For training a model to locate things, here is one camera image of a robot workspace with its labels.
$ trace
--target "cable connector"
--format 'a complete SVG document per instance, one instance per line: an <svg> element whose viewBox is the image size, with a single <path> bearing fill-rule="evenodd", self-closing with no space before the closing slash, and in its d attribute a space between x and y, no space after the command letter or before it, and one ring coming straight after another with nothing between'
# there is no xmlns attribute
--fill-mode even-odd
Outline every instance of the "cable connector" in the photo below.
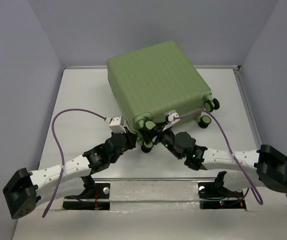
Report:
<svg viewBox="0 0 287 240"><path fill-rule="evenodd" d="M114 116L109 123L109 128L114 134L125 133L125 118L122 115Z"/></svg>
<svg viewBox="0 0 287 240"><path fill-rule="evenodd" d="M165 114L166 121L168 124L164 126L162 131L165 131L166 129L170 129L175 123L179 122L180 119L175 119L178 118L179 114L176 112L176 110L172 110L168 113Z"/></svg>

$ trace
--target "table surface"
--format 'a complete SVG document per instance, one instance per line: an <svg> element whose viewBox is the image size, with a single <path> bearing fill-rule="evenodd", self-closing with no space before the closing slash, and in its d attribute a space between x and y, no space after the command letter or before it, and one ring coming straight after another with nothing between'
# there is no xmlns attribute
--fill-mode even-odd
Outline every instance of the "table surface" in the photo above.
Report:
<svg viewBox="0 0 287 240"><path fill-rule="evenodd" d="M232 149L256 149L233 70L198 71L220 101L220 109L214 115L222 124ZM107 70L66 69L53 116L68 108L89 109L108 117L120 114L107 80ZM103 143L110 136L107 123L84 112L64 113L58 118L55 127L67 160ZM199 128L195 122L174 129L175 133L182 131L189 132L199 145L227 149L214 122L207 129ZM59 163L59 151L49 129L39 169ZM162 146L157 145L149 154L142 153L138 147L126 152L109 169L93 176L99 180L114 180L111 182L110 211L63 210L62 199L58 199L46 218L41 218L46 206L43 204L20 219L13 239L287 238L286 196L267 188L259 188L263 206L259 206L250 194L246 198L247 211L200 210L197 182L183 179L212 178L217 172L193 171ZM76 179L75 184L82 185L82 181Z"/></svg>

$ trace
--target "gray wall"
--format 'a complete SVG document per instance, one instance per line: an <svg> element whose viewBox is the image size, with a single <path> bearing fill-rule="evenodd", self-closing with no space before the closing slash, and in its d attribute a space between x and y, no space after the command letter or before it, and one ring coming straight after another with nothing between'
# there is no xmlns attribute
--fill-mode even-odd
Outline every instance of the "gray wall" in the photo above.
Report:
<svg viewBox="0 0 287 240"><path fill-rule="evenodd" d="M241 65L277 0L29 0L65 66L175 40L196 65Z"/></svg>
<svg viewBox="0 0 287 240"><path fill-rule="evenodd" d="M17 169L38 166L61 74L27 0L0 0L0 240L17 222L2 189Z"/></svg>
<svg viewBox="0 0 287 240"><path fill-rule="evenodd" d="M241 73L263 143L287 155L287 1L278 2Z"/></svg>

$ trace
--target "bolt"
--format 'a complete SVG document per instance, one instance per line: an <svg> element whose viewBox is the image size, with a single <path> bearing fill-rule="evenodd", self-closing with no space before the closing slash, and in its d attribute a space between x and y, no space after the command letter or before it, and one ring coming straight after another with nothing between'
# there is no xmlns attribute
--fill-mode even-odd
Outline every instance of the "bolt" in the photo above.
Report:
<svg viewBox="0 0 287 240"><path fill-rule="evenodd" d="M110 193L110 188L107 187L107 186L104 187L104 188L103 188L103 193L104 193L104 194L109 194L109 193Z"/></svg>

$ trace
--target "green suitcase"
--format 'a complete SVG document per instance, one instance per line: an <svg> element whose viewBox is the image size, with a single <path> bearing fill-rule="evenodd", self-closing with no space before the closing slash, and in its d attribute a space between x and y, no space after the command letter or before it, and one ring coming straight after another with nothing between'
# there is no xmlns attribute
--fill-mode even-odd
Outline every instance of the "green suitcase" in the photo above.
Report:
<svg viewBox="0 0 287 240"><path fill-rule="evenodd" d="M196 109L219 108L212 92L174 41L167 41L107 61L108 81L128 126L138 133L145 121L165 121L165 113L176 110L181 116ZM207 127L210 118L200 113L191 120Z"/></svg>

